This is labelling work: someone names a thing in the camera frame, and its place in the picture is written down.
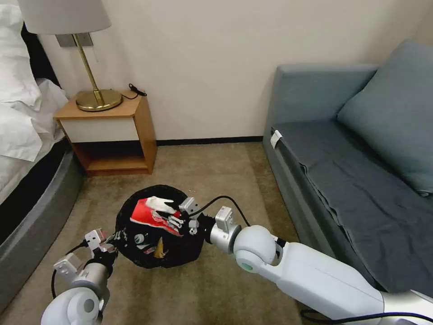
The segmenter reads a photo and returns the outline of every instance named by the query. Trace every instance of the wooden nightstand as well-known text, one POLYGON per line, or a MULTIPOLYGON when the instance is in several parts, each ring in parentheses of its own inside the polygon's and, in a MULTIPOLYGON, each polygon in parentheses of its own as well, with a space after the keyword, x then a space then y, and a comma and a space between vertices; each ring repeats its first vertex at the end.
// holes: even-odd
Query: wooden nightstand
POLYGON ((146 97, 101 112, 81 111, 72 98, 55 118, 88 176, 152 173, 157 144, 146 97))

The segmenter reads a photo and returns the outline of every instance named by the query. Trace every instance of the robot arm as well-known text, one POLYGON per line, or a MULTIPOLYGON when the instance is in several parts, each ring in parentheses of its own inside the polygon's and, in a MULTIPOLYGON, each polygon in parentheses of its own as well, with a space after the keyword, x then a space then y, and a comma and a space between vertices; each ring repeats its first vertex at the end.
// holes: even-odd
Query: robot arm
POLYGON ((73 254, 61 258, 54 269, 69 283, 71 289, 58 295, 45 309, 42 325, 92 325, 102 322, 110 291, 108 278, 113 271, 117 250, 109 243, 101 229, 92 230, 85 236, 92 254, 78 271, 82 262, 73 254))
MULTIPOLYGON (((210 242, 247 272, 274 282, 288 296, 336 320, 389 312, 415 313, 433 318, 433 299, 416 291, 380 292, 354 268, 300 243, 287 243, 262 226, 241 230, 233 223, 231 208, 215 217, 210 242)), ((432 324, 415 317, 393 316, 363 324, 432 324)))

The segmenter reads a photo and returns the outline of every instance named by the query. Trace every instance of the sofa cushion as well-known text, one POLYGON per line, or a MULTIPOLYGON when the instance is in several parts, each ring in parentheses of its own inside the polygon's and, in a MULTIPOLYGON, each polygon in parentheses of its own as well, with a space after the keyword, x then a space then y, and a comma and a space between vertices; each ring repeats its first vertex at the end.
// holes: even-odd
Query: sofa cushion
POLYGON ((274 128, 376 281, 433 296, 433 205, 336 121, 274 128))
POLYGON ((401 43, 338 113, 420 194, 433 192, 433 47, 401 43))

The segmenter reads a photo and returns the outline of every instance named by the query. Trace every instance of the black cable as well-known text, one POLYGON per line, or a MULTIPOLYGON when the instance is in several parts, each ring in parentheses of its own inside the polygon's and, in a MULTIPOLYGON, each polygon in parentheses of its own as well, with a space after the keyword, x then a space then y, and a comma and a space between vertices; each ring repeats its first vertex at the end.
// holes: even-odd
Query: black cable
MULTIPOLYGON (((87 247, 87 241, 85 239, 83 239, 83 241, 78 244, 77 246, 75 246, 73 249, 69 250, 65 255, 68 255, 69 253, 72 253, 73 251, 76 251, 78 248, 80 247, 87 247)), ((56 270, 53 271, 53 275, 51 276, 51 294, 53 296, 53 299, 56 297, 55 294, 55 287, 54 287, 54 282, 55 282, 55 274, 57 273, 56 270)))
POLYGON ((347 318, 341 318, 337 320, 321 320, 314 317, 306 316, 306 314, 319 314, 319 312, 313 310, 313 309, 304 309, 301 310, 301 316, 305 318, 306 320, 312 321, 317 324, 326 324, 326 325, 336 325, 336 324, 344 324, 344 323, 351 323, 354 321, 360 321, 360 320, 370 320, 375 318, 384 318, 384 317, 393 317, 393 316, 400 316, 400 317, 415 317, 420 318, 426 321, 429 321, 433 323, 433 319, 424 315, 415 314, 415 313, 408 313, 408 312, 387 312, 387 313, 378 313, 378 314, 371 314, 371 315, 364 315, 364 316, 356 316, 356 317, 347 317, 347 318))
POLYGON ((136 94, 134 97, 128 97, 128 96, 125 96, 124 94, 122 94, 122 96, 127 98, 127 99, 136 99, 138 97, 138 94, 136 94))
POLYGON ((123 97, 125 97, 127 99, 136 99, 138 97, 138 95, 143 96, 143 97, 147 96, 147 94, 145 92, 138 90, 138 88, 135 87, 133 84, 129 84, 128 86, 129 86, 129 89, 131 89, 131 91, 133 91, 137 95, 135 95, 134 97, 128 97, 128 96, 125 96, 124 94, 122 94, 123 97))
POLYGON ((194 212, 193 214, 190 214, 189 216, 195 216, 201 212, 203 212, 204 210, 206 210, 210 205, 212 205, 213 203, 215 203, 215 201, 218 201, 219 199, 229 199, 237 208, 237 210, 239 211, 240 215, 242 216, 242 219, 245 221, 246 225, 249 227, 251 226, 247 220, 247 218, 244 216, 244 213, 242 212, 242 210, 240 209, 240 207, 238 206, 238 204, 236 203, 235 200, 233 200, 231 197, 227 196, 227 195, 221 195, 221 196, 217 196, 216 198, 214 198, 212 201, 210 201, 208 204, 206 204, 204 207, 202 207, 201 209, 199 209, 198 211, 194 212))

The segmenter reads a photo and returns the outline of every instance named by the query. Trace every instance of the sofa armrest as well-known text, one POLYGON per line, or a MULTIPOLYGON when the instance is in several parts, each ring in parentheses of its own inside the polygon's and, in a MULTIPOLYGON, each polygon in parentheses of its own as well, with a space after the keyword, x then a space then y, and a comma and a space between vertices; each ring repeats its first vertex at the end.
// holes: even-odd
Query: sofa armrest
POLYGON ((280 65, 275 73, 265 135, 276 123, 327 120, 376 73, 372 64, 280 65))

